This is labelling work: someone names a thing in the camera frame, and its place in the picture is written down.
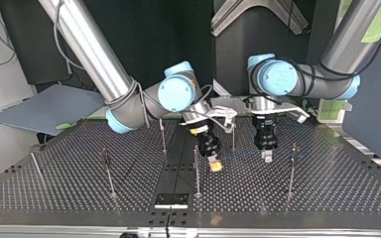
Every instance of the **aluminum plate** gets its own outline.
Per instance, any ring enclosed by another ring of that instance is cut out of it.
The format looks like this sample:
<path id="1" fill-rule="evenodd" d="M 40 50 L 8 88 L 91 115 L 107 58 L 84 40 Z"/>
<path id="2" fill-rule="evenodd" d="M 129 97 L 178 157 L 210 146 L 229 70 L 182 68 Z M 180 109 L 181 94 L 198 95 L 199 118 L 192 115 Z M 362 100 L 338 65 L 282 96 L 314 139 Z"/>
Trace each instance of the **aluminum plate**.
<path id="1" fill-rule="evenodd" d="M 148 226 L 166 161 L 158 123 L 117 134 L 105 121 L 83 121 L 55 138 L 37 155 L 42 177 L 30 157 L 0 177 L 0 223 Z M 164 123 L 172 145 L 178 122 Z M 116 198 L 101 163 L 103 147 Z"/>
<path id="2" fill-rule="evenodd" d="M 216 130 L 223 170 L 212 173 L 200 158 L 202 197 L 193 198 L 188 226 L 381 229 L 381 168 L 331 129 L 280 117 L 280 146 L 269 164 L 255 133 L 250 118 L 238 119 L 233 153 L 232 136 Z M 294 143 L 300 157 L 289 195 Z"/>

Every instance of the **small yellow object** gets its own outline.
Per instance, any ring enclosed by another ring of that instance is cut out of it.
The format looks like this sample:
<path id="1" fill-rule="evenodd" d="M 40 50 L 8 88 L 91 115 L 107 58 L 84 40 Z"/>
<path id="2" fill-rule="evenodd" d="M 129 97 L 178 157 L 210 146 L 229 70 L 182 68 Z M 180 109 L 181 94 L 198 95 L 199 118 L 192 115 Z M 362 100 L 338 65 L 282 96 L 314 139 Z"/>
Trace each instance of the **small yellow object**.
<path id="1" fill-rule="evenodd" d="M 220 161 L 209 162 L 209 166 L 211 167 L 212 172 L 219 172 L 222 169 L 222 164 Z"/>
<path id="2" fill-rule="evenodd" d="M 195 134 L 199 133 L 199 130 L 198 130 L 198 128 L 196 128 L 196 129 L 190 129 L 190 133 L 195 135 Z"/>

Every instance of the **blue joint cap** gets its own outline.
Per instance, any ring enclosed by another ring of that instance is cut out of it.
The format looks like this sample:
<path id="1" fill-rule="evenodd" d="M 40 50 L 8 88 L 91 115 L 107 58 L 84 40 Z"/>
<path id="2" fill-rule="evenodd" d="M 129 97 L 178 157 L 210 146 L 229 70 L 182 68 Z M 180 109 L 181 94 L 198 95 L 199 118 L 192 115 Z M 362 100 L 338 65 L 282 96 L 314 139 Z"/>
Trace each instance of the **blue joint cap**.
<path id="1" fill-rule="evenodd" d="M 194 100 L 194 86 L 189 78 L 173 74 L 162 81 L 158 96 L 162 106 L 172 112 L 182 111 Z"/>
<path id="2" fill-rule="evenodd" d="M 262 91 L 274 96 L 289 94 L 296 87 L 298 80 L 296 69 L 281 60 L 266 62 L 257 75 L 257 81 Z"/>
<path id="3" fill-rule="evenodd" d="M 182 71 L 193 71 L 193 68 L 191 68 L 191 64 L 188 61 L 183 61 L 167 68 L 165 70 L 165 76 L 168 77 Z"/>
<path id="4" fill-rule="evenodd" d="M 247 60 L 247 68 L 255 65 L 256 63 L 258 63 L 262 60 L 266 60 L 266 59 L 274 58 L 274 57 L 275 57 L 275 54 L 264 54 L 264 55 L 250 57 Z"/>
<path id="5" fill-rule="evenodd" d="M 348 86 L 345 92 L 333 100 L 347 100 L 353 97 L 357 93 L 357 89 L 361 81 L 360 79 L 360 75 L 353 77 L 351 80 L 351 84 Z"/>
<path id="6" fill-rule="evenodd" d="M 107 122 L 109 123 L 110 128 L 120 134 L 127 133 L 133 130 L 136 130 L 136 128 L 129 128 L 122 123 L 120 123 L 114 116 L 113 113 L 111 112 L 110 109 L 106 111 L 106 119 Z"/>

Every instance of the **perforated metal table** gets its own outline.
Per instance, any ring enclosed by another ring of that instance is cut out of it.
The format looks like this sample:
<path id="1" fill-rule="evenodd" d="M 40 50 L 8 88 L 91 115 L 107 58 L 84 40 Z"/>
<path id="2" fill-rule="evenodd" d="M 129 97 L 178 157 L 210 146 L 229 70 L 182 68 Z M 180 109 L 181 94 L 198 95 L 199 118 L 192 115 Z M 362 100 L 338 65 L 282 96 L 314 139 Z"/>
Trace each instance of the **perforated metal table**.
<path id="1" fill-rule="evenodd" d="M 66 130 L 36 154 L 42 176 L 31 157 L 0 175 L 0 232 L 381 235 L 381 169 L 331 129 L 280 117 L 280 146 L 267 164 L 253 145 L 250 118 L 238 118 L 234 152 L 231 135 L 216 131 L 223 170 L 212 173 L 199 158 L 196 197 L 196 139 L 178 121 L 164 123 L 166 155 L 158 122 L 124 135 L 98 120 Z M 289 196 L 293 143 L 300 160 Z M 113 158 L 115 198 L 100 161 L 103 147 Z M 156 209 L 160 193 L 187 194 L 189 207 Z"/>

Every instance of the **metal bracket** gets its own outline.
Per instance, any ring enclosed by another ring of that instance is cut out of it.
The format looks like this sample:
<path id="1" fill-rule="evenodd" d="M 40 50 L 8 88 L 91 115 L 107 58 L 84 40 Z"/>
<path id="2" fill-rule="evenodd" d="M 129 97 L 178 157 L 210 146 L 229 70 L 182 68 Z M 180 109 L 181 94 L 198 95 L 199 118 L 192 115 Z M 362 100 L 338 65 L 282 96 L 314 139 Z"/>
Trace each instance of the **metal bracket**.
<path id="1" fill-rule="evenodd" d="M 296 4 L 293 4 L 290 29 L 298 35 L 309 23 Z M 291 5 L 292 0 L 226 0 L 211 20 L 211 32 L 218 37 L 243 12 L 252 7 L 268 8 L 287 25 Z"/>
<path id="2" fill-rule="evenodd" d="M 214 92 L 216 92 L 220 96 L 231 96 L 231 94 L 225 89 L 221 84 L 218 83 L 216 79 L 213 80 L 212 83 L 214 87 Z"/>
<path id="3" fill-rule="evenodd" d="M 188 209 L 187 193 L 159 193 L 156 198 L 156 209 Z"/>
<path id="4" fill-rule="evenodd" d="M 281 105 L 276 105 L 272 109 L 251 110 L 251 112 L 256 115 L 267 115 L 272 113 L 286 112 L 288 116 L 297 120 L 301 124 L 304 123 L 310 117 L 309 113 L 307 113 L 305 110 L 289 102 L 283 102 Z"/>
<path id="5" fill-rule="evenodd" d="M 181 126 L 186 126 L 188 124 L 192 124 L 201 120 L 209 119 L 212 117 L 223 117 L 224 120 L 224 132 L 229 134 L 233 132 L 233 129 L 235 127 L 235 123 L 233 122 L 233 118 L 237 116 L 237 112 L 234 109 L 223 107 L 223 106 L 215 106 L 212 109 L 209 109 L 206 113 L 203 115 L 197 115 L 191 119 L 191 120 L 185 120 L 184 123 L 181 123 Z"/>

